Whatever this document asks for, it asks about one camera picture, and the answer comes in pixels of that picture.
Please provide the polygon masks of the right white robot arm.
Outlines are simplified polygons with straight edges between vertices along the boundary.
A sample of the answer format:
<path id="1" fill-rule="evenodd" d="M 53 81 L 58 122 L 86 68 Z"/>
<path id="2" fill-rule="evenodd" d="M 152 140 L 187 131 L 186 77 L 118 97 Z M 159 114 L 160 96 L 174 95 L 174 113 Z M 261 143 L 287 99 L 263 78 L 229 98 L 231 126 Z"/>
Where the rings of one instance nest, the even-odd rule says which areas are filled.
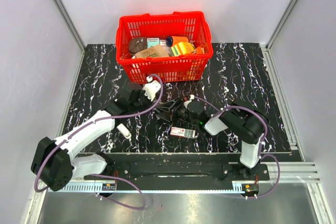
<path id="1" fill-rule="evenodd" d="M 206 113 L 204 103 L 196 99 L 182 101 L 172 112 L 172 118 L 196 126 L 203 137 L 210 137 L 230 130 L 242 142 L 239 175 L 250 180 L 257 175 L 257 163 L 261 159 L 261 143 L 268 133 L 268 119 L 254 106 L 233 102 L 218 109 L 213 115 Z"/>

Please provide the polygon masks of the white stapler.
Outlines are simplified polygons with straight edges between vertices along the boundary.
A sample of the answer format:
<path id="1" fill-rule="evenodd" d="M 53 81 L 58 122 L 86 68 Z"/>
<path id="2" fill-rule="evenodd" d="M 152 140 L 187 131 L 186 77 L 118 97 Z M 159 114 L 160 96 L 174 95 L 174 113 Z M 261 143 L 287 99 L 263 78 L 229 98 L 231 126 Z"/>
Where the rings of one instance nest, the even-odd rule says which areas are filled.
<path id="1" fill-rule="evenodd" d="M 119 124 L 117 126 L 117 130 L 126 138 L 130 139 L 131 138 L 131 132 L 128 130 L 128 128 L 123 124 Z"/>

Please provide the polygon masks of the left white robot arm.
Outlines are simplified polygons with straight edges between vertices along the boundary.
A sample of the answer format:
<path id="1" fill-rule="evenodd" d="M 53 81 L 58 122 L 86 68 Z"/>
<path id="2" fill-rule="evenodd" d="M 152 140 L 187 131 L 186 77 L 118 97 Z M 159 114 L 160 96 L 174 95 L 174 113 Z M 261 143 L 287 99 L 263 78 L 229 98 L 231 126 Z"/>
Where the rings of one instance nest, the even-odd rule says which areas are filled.
<path id="1" fill-rule="evenodd" d="M 119 90 L 105 107 L 70 132 L 55 139 L 41 139 L 31 164 L 31 171 L 36 175 L 35 191 L 41 191 L 39 181 L 52 191 L 59 191 L 73 178 L 87 175 L 98 175 L 104 180 L 111 178 L 113 163 L 103 154 L 86 157 L 77 155 L 100 136 L 114 129 L 124 138 L 130 139 L 131 132 L 126 128 L 125 121 L 153 110 L 162 95 L 163 84 L 156 80 L 150 80 L 143 86 L 131 83 Z"/>

